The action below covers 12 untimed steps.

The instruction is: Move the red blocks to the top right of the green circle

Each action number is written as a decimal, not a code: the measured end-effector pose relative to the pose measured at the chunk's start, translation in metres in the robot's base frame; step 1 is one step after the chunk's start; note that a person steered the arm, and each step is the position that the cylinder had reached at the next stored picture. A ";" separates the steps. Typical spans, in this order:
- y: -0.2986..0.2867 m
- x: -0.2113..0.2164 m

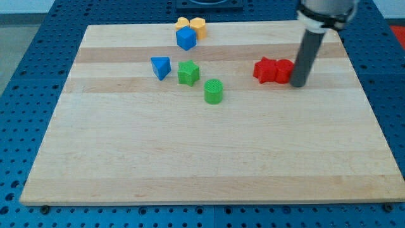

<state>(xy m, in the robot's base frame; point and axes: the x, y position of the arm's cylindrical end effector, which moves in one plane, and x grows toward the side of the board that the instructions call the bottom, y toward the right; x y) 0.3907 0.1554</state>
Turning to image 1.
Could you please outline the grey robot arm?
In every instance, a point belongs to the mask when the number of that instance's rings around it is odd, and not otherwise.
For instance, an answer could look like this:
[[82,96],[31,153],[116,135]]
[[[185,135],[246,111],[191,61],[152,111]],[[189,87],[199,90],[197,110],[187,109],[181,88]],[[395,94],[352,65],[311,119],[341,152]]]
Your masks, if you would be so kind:
[[312,33],[341,31],[354,18],[359,0],[300,0],[297,19]]

